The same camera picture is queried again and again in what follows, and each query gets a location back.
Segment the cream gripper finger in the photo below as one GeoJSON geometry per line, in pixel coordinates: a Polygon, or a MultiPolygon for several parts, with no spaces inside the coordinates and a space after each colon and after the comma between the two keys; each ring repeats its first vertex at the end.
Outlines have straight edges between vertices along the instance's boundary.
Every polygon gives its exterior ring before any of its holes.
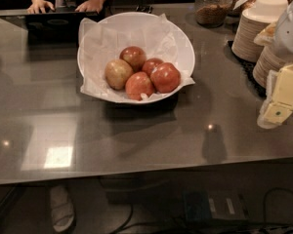
{"type": "Polygon", "coordinates": [[[293,113],[293,63],[269,72],[266,95],[257,124],[263,129],[273,129],[293,113]]]}

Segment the person's right hand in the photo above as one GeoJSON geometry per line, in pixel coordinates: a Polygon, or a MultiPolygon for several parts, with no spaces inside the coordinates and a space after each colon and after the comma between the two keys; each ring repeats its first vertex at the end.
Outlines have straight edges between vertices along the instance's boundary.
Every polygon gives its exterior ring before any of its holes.
{"type": "Polygon", "coordinates": [[[54,5],[46,0],[34,0],[27,9],[30,14],[46,14],[48,11],[54,10],[54,5]]]}

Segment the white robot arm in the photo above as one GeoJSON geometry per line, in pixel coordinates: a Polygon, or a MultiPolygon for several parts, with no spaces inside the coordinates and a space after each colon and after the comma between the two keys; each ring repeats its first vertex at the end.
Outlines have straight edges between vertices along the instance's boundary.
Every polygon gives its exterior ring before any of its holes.
{"type": "Polygon", "coordinates": [[[264,129],[281,126],[293,113],[293,1],[276,23],[271,47],[285,64],[268,74],[266,99],[257,120],[264,129]]]}

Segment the person's left hand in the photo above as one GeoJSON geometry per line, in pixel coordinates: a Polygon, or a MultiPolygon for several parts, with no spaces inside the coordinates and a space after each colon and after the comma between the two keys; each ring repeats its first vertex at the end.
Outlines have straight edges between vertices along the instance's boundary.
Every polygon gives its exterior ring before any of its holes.
{"type": "Polygon", "coordinates": [[[101,0],[87,0],[78,5],[76,12],[96,12],[99,13],[103,9],[103,2],[101,0]]]}

